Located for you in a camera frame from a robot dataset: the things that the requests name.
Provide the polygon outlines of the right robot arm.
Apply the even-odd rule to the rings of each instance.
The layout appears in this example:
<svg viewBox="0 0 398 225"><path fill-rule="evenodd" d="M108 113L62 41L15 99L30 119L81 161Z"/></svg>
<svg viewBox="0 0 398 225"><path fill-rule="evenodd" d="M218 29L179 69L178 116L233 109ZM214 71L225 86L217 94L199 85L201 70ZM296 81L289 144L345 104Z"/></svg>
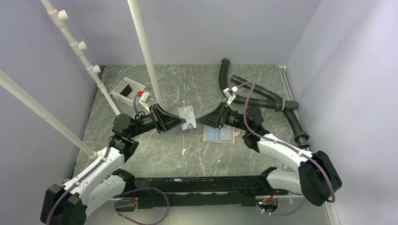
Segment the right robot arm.
<svg viewBox="0 0 398 225"><path fill-rule="evenodd" d="M297 148L271 134L262 126L264 119L259 107L249 106L240 113L220 102L196 121L212 128L220 129L225 125L238 128L245 132L242 138L247 148L272 156L292 169L290 172L276 168L265 171L258 183L263 194L283 189L303 195L315 206L336 199L335 193L343 183L328 155L323 151L313 153Z"/></svg>

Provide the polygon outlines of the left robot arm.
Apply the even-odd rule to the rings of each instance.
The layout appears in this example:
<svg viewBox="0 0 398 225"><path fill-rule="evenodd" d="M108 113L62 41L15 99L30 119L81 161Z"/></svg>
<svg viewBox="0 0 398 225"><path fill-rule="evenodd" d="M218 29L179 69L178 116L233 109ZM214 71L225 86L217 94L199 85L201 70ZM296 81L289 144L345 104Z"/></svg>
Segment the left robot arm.
<svg viewBox="0 0 398 225"><path fill-rule="evenodd" d="M120 169L135 152L135 136L156 130L164 133L186 122L168 113L159 104L149 113L135 118L117 115L113 135L99 156L80 174L61 186L53 184L45 194L40 221L46 225L83 225L87 218L113 196L128 197L134 193L134 175Z"/></svg>

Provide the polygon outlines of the silver VIP credit card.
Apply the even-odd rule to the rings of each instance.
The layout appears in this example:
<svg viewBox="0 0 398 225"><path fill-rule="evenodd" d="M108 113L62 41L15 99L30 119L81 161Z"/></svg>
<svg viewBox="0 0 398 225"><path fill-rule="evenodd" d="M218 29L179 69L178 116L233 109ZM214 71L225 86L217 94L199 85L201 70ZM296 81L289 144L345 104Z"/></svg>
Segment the silver VIP credit card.
<svg viewBox="0 0 398 225"><path fill-rule="evenodd" d="M194 109L192 105L178 108L178 115L185 119L185 123L181 125L182 130L194 129L197 127Z"/></svg>

